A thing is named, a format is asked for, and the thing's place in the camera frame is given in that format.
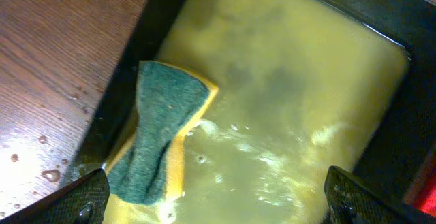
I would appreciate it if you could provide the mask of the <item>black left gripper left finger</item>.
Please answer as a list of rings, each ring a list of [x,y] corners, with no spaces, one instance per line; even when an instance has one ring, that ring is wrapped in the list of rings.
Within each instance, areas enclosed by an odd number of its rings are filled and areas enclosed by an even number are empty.
[[[110,196],[103,169],[96,169],[47,197],[11,214],[1,223],[100,224]]]

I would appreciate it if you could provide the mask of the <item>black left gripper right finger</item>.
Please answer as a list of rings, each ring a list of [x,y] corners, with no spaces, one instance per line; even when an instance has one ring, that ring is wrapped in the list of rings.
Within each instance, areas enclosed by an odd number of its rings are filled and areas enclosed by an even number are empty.
[[[382,197],[358,177],[338,166],[328,169],[324,183],[328,221],[335,224],[435,224],[435,217]]]

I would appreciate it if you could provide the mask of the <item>yellow green scrub sponge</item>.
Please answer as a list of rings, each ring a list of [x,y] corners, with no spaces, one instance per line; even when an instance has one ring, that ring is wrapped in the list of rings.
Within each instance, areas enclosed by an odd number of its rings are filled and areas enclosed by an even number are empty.
[[[211,81],[157,61],[138,66],[132,120],[104,171],[110,197],[104,223],[173,223],[183,196],[183,143],[218,93]]]

